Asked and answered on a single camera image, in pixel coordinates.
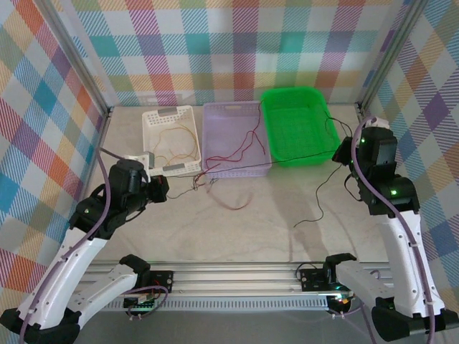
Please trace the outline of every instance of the metal bracket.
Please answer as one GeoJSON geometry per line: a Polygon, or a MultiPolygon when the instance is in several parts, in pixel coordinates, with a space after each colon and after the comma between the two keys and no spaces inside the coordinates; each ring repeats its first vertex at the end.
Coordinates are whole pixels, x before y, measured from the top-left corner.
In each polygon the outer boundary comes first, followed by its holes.
{"type": "MultiPolygon", "coordinates": [[[[167,288],[168,292],[172,292],[172,285],[174,283],[173,271],[150,271],[149,272],[149,285],[160,285],[167,288]]],[[[136,295],[135,297],[125,297],[123,307],[128,308],[133,306],[134,309],[138,307],[153,307],[155,305],[154,293],[152,291],[145,291],[145,294],[136,295]]],[[[142,312],[132,312],[133,315],[143,314],[142,312]]]]}
{"type": "MultiPolygon", "coordinates": [[[[88,268],[76,293],[109,273],[117,261],[95,261],[88,268]]],[[[174,288],[169,300],[185,297],[305,297],[342,295],[336,290],[303,292],[295,276],[300,262],[148,262],[154,271],[174,271],[174,288]]],[[[382,273],[381,281],[392,287],[392,275],[386,262],[360,263],[368,271],[382,273]]]]}
{"type": "Polygon", "coordinates": [[[301,269],[300,281],[302,292],[323,292],[330,290],[325,272],[322,269],[301,269]]]}

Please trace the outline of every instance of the green plastic basket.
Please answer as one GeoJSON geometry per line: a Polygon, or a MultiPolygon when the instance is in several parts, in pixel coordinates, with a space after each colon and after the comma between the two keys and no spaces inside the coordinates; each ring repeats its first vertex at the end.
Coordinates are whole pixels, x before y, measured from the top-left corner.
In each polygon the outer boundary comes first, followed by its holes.
{"type": "Polygon", "coordinates": [[[281,166],[318,165],[340,144],[325,98],[315,88],[266,91],[262,109],[271,155],[281,166]]]}

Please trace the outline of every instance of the white plastic basket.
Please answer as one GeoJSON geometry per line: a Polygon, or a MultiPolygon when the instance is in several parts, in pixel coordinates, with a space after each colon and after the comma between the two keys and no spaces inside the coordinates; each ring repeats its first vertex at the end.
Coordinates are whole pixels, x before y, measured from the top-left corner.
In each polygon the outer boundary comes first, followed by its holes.
{"type": "Polygon", "coordinates": [[[143,150],[150,176],[178,176],[201,171],[201,151],[189,105],[168,107],[142,114],[143,150]]]}

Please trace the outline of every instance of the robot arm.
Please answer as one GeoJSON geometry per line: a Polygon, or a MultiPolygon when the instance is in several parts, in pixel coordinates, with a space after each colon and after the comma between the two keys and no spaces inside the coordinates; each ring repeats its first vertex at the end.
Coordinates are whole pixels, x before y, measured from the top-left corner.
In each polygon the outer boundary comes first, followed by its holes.
{"type": "Polygon", "coordinates": [[[115,230],[129,221],[129,215],[143,211],[148,203],[164,202],[169,190],[165,177],[149,180],[141,163],[126,159],[112,166],[108,180],[110,208],[100,228],[70,256],[62,258],[101,217],[106,195],[99,193],[104,190],[104,185],[77,205],[60,250],[32,294],[17,309],[5,310],[0,317],[0,323],[17,334],[27,319],[24,334],[27,343],[73,343],[85,323],[114,298],[134,287],[153,284],[150,265],[129,255],[102,280],[72,296],[87,267],[115,230]],[[33,299],[42,285],[44,289],[32,312],[33,299]]]}
{"type": "Polygon", "coordinates": [[[351,175],[357,180],[361,199],[368,206],[370,215],[377,218],[394,288],[385,287],[365,272],[354,257],[352,260],[326,265],[327,269],[331,269],[328,275],[333,282],[339,282],[355,292],[372,310],[374,326],[386,341],[414,333],[428,333],[429,307],[435,316],[435,332],[459,326],[458,315],[445,309],[430,273],[422,245],[420,205],[415,186],[408,178],[395,174],[397,139],[387,122],[377,119],[366,124],[357,140],[359,147],[355,157],[360,172],[401,214],[414,240],[409,237],[395,213],[360,178],[356,162],[351,158],[351,138],[345,138],[333,160],[349,166],[351,175]],[[420,272],[416,254],[420,256],[424,273],[420,272]],[[425,284],[430,290],[430,301],[424,291],[425,284]]]}

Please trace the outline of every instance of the checkered backdrop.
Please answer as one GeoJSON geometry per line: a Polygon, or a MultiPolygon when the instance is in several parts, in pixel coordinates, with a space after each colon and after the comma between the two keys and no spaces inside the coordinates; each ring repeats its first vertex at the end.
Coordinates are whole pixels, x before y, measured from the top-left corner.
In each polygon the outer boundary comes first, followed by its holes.
{"type": "Polygon", "coordinates": [[[402,2],[53,0],[107,102],[124,106],[254,100],[304,85],[354,102],[402,2]]]}
{"type": "Polygon", "coordinates": [[[370,82],[373,80],[374,73],[378,70],[379,66],[381,65],[384,55],[386,54],[387,50],[391,47],[392,42],[395,38],[395,35],[397,31],[400,28],[400,25],[403,23],[404,18],[410,9],[410,5],[414,2],[414,0],[404,0],[402,7],[400,7],[399,12],[397,14],[397,17],[392,23],[392,26],[390,27],[389,33],[386,36],[386,39],[384,40],[384,43],[382,44],[381,48],[379,49],[377,58],[374,60],[374,63],[372,65],[372,68],[370,69],[368,75],[366,76],[365,82],[363,87],[360,90],[359,97],[357,98],[357,101],[361,101],[364,96],[366,91],[368,90],[368,86],[370,82]]]}
{"type": "MultiPolygon", "coordinates": [[[[0,313],[57,252],[102,116],[32,0],[0,1],[0,313]]],[[[0,343],[16,336],[0,326],[0,343]]]]}
{"type": "Polygon", "coordinates": [[[430,0],[370,110],[399,138],[430,268],[447,307],[459,311],[459,0],[430,0]]]}

